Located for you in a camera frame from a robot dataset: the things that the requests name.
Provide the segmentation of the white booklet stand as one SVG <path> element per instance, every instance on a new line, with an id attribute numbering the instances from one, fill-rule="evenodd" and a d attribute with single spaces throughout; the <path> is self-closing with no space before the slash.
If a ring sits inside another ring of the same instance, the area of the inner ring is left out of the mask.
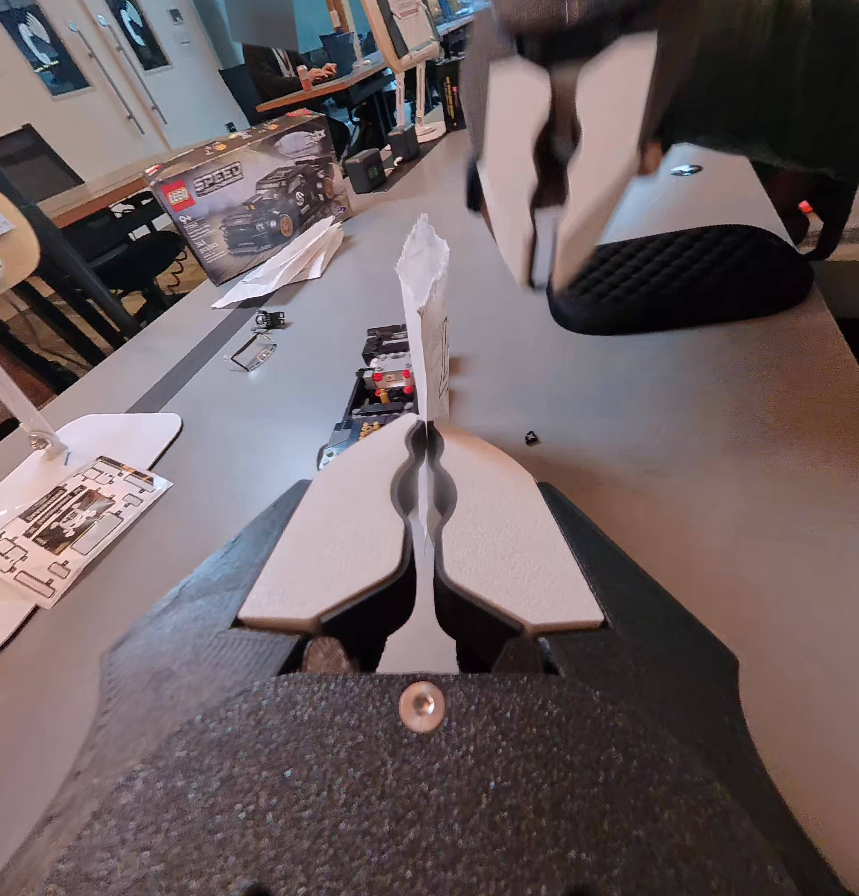
<path id="1" fill-rule="evenodd" d="M 440 58 L 441 41 L 429 6 L 424 1 L 362 1 L 369 27 L 387 67 L 395 77 L 395 121 L 403 128 L 405 76 L 416 72 L 414 129 L 417 142 L 444 136 L 444 122 L 427 124 L 425 116 L 426 64 Z"/>

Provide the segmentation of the wooden stand board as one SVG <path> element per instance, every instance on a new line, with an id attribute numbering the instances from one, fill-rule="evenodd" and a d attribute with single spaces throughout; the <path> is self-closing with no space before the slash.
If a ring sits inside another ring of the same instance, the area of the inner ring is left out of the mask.
<path id="1" fill-rule="evenodd" d="M 0 297 L 27 280 L 40 261 L 41 249 L 31 224 L 0 192 Z"/>

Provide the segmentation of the printed white paper bag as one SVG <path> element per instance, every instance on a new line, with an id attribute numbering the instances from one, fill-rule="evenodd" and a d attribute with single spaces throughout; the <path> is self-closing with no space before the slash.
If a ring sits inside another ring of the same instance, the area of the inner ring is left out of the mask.
<path id="1" fill-rule="evenodd" d="M 419 414 L 426 436 L 432 423 L 448 416 L 449 352 L 446 290 L 450 249 L 422 213 L 406 238 L 395 270 L 401 285 L 405 323 L 416 375 Z M 418 472 L 418 502 L 412 513 L 416 564 L 413 613 L 389 641 L 381 669 L 387 673 L 448 673 L 457 671 L 454 641 L 437 621 L 434 598 L 435 549 L 430 459 Z"/>

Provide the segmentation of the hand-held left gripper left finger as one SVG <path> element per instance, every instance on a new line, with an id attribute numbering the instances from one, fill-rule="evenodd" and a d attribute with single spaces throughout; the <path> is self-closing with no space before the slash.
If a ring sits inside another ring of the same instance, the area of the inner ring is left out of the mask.
<path id="1" fill-rule="evenodd" d="M 397 418 L 314 476 L 238 611 L 242 626 L 382 657 L 416 602 L 410 515 L 426 435 L 419 417 Z"/>

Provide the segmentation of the white stand rod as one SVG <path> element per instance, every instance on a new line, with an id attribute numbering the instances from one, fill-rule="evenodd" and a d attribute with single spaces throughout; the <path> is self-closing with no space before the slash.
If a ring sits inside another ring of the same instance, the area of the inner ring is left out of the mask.
<path id="1" fill-rule="evenodd" d="M 67 466 L 70 449 L 2 365 L 0 365 L 0 402 L 17 420 L 33 452 L 42 454 L 48 461 L 60 462 L 63 466 Z"/>

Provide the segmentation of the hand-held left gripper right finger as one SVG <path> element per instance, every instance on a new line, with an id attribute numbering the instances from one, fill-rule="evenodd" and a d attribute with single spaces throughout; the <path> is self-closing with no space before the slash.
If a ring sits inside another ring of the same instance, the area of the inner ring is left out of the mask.
<path id="1" fill-rule="evenodd" d="M 600 629 L 605 615 L 540 483 L 497 446 L 428 424 L 437 520 L 434 602 L 468 658 L 498 658 L 513 639 Z"/>

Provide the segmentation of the crumpled white paper bag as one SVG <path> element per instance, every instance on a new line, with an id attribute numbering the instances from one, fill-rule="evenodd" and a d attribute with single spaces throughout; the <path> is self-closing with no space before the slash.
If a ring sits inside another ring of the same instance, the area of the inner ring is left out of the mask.
<path id="1" fill-rule="evenodd" d="M 213 302 L 211 308 L 233 307 L 250 299 L 269 297 L 287 285 L 319 279 L 340 249 L 344 237 L 340 222 L 333 218 L 320 220 L 246 274 L 223 297 Z"/>

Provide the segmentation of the lego sticker sheet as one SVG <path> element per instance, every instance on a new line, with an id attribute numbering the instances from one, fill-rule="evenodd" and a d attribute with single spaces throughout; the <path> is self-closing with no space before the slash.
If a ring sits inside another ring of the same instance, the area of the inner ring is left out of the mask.
<path id="1" fill-rule="evenodd" d="M 0 582 L 39 608 L 53 608 L 171 487 L 148 469 L 96 457 L 0 524 Z"/>

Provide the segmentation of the clear lego windshield piece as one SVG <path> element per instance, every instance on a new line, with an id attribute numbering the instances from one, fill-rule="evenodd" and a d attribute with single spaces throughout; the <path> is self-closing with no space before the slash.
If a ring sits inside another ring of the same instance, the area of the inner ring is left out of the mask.
<path id="1" fill-rule="evenodd" d="M 266 332 L 254 333 L 238 350 L 227 356 L 232 369 L 254 372 L 276 352 L 275 340 Z"/>

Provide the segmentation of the lego set box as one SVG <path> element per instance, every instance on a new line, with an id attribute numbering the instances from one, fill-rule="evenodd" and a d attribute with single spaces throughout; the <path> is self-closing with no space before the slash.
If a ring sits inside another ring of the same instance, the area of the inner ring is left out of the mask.
<path id="1" fill-rule="evenodd" d="M 349 218 L 329 122 L 300 110 L 144 171 L 213 285 L 265 263 L 325 218 Z"/>

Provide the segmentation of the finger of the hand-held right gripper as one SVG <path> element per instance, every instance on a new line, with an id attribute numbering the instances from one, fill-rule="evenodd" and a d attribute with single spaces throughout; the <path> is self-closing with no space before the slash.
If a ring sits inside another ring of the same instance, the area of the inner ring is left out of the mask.
<path id="1" fill-rule="evenodd" d="M 657 51 L 657 34 L 639 32 L 616 40 L 578 71 L 580 140 L 567 165 L 549 275 L 553 292 L 580 273 L 637 173 Z"/>
<path id="2" fill-rule="evenodd" d="M 514 280 L 534 290 L 547 289 L 558 230 L 558 194 L 539 171 L 550 111 L 544 69 L 520 56 L 491 63 L 477 163 L 483 208 Z"/>

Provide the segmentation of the lego car model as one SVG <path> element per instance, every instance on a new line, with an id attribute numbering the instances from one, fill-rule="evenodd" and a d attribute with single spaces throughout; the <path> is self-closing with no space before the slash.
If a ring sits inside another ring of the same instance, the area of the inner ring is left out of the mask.
<path id="1" fill-rule="evenodd" d="M 363 364 L 355 373 L 342 419 L 318 451 L 318 471 L 399 418 L 418 413 L 413 359 L 404 324 L 369 328 L 361 357 Z"/>

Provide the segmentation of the black office chair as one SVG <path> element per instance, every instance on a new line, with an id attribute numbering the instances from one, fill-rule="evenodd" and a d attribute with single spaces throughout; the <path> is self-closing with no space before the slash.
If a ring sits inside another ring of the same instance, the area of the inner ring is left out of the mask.
<path id="1" fill-rule="evenodd" d="M 30 124 L 0 136 L 0 166 L 42 210 L 40 201 L 84 184 Z M 150 192 L 133 189 L 120 199 L 94 200 L 78 213 L 65 226 L 50 219 L 142 329 L 177 302 L 178 296 L 162 290 L 158 277 L 186 245 L 178 233 L 155 229 L 162 210 Z"/>

